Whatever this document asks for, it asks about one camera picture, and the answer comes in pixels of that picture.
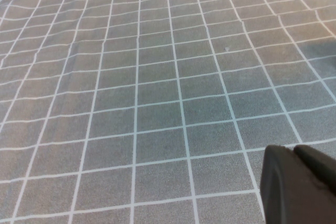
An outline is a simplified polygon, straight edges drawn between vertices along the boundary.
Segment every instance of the fabric surface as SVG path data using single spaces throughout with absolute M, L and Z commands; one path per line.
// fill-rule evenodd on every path
M 263 223 L 265 146 L 336 157 L 336 0 L 0 0 L 0 222 Z

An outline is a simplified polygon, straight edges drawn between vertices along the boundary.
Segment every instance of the floor mat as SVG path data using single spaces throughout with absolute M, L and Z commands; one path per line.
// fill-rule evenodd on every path
M 336 157 L 336 0 L 0 0 L 0 222 L 264 223 L 264 149 Z

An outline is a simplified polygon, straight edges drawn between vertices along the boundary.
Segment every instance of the gray carpet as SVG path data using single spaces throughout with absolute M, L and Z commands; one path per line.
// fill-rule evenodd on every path
M 1 223 L 263 223 L 266 145 L 336 157 L 336 0 L 0 0 Z

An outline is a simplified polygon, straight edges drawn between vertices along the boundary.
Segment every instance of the black plastic object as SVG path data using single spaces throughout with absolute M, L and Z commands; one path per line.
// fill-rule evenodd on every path
M 309 146 L 266 147 L 260 193 L 266 224 L 336 224 L 336 161 Z

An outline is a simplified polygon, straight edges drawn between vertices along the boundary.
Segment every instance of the gray grid mat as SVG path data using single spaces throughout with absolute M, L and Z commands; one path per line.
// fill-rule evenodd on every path
M 267 144 L 336 157 L 336 0 L 0 0 L 0 222 L 263 223 Z

